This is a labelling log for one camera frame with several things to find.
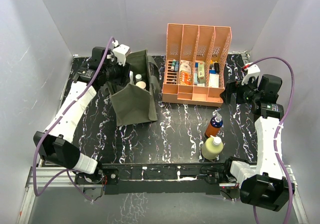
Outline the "white bottle grey cap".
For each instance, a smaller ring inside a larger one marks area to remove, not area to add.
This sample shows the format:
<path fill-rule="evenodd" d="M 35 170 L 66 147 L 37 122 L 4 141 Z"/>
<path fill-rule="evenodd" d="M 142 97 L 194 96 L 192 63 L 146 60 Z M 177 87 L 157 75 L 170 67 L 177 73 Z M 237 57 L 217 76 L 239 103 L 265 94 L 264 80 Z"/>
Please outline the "white bottle grey cap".
<path fill-rule="evenodd" d="M 134 78 L 134 73 L 132 71 L 129 72 L 129 78 L 130 78 L 129 79 L 130 84 L 133 84 L 134 83 L 134 79 L 133 79 Z"/>

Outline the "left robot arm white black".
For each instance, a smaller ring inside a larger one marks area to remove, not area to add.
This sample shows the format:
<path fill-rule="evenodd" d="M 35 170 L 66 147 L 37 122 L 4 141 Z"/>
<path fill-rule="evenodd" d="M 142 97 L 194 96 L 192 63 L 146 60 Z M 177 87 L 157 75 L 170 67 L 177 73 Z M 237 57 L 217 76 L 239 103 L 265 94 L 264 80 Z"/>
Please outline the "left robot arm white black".
<path fill-rule="evenodd" d="M 126 62 L 130 48 L 121 44 L 113 49 L 94 47 L 92 56 L 74 74 L 69 94 L 59 112 L 43 132 L 33 137 L 44 161 L 70 170 L 86 173 L 93 184 L 103 179 L 97 160 L 80 152 L 72 144 L 75 130 L 89 103 L 107 82 L 123 84 L 129 77 L 130 65 Z"/>

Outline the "small clear bottle white cap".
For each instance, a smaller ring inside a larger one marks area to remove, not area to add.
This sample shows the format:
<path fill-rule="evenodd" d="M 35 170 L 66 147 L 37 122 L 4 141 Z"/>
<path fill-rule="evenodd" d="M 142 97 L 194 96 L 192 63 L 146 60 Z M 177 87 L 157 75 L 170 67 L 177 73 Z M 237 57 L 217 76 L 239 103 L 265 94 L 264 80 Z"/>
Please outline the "small clear bottle white cap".
<path fill-rule="evenodd" d="M 136 82 L 142 81 L 142 75 L 141 74 L 136 74 L 135 75 L 135 80 L 136 80 Z"/>

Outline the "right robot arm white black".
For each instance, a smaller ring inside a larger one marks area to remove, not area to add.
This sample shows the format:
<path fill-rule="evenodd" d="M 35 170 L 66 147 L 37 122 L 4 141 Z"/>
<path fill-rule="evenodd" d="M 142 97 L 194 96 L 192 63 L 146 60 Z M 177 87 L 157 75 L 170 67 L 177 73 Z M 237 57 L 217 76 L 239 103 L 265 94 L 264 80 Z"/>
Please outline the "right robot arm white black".
<path fill-rule="evenodd" d="M 249 162 L 230 157 L 223 169 L 223 178 L 237 182 L 242 203 L 278 212 L 295 192 L 289 184 L 279 161 L 282 160 L 280 121 L 285 112 L 277 104 L 282 79 L 265 74 L 261 78 L 250 77 L 227 82 L 220 95 L 229 104 L 236 94 L 237 104 L 251 105 L 257 133 L 257 163 L 252 169 Z"/>

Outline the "dark blue orange pump bottle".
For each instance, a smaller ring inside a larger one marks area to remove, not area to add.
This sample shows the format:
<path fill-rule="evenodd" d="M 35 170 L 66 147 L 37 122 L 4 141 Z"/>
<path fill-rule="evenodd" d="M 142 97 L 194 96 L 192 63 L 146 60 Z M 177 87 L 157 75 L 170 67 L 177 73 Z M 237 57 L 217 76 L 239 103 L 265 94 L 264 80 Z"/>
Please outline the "dark blue orange pump bottle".
<path fill-rule="evenodd" d="M 216 114 L 214 117 L 211 118 L 210 123 L 205 131 L 205 136 L 216 136 L 223 125 L 223 118 L 220 114 Z"/>

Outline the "brown pump bottle white top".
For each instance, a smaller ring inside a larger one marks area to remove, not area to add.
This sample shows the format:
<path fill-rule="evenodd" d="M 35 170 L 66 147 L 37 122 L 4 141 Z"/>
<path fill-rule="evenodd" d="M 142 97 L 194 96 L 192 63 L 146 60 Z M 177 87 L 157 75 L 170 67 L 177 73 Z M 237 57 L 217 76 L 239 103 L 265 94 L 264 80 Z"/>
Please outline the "brown pump bottle white top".
<path fill-rule="evenodd" d="M 144 81 L 138 81 L 135 85 L 141 89 L 146 89 L 147 86 Z"/>

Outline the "olive green canvas bag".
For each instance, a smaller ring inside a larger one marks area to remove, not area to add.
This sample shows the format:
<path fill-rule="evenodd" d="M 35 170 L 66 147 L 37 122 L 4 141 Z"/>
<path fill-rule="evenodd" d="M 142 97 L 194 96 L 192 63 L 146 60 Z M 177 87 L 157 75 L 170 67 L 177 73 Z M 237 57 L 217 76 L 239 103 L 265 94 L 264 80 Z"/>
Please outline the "olive green canvas bag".
<path fill-rule="evenodd" d="M 110 98 L 115 112 L 116 125 L 132 125 L 157 121 L 157 112 L 154 96 L 160 89 L 159 67 L 148 51 L 132 52 L 127 57 L 127 62 L 134 75 L 140 74 L 146 88 L 127 83 L 125 86 L 114 85 L 106 82 L 102 94 Z"/>

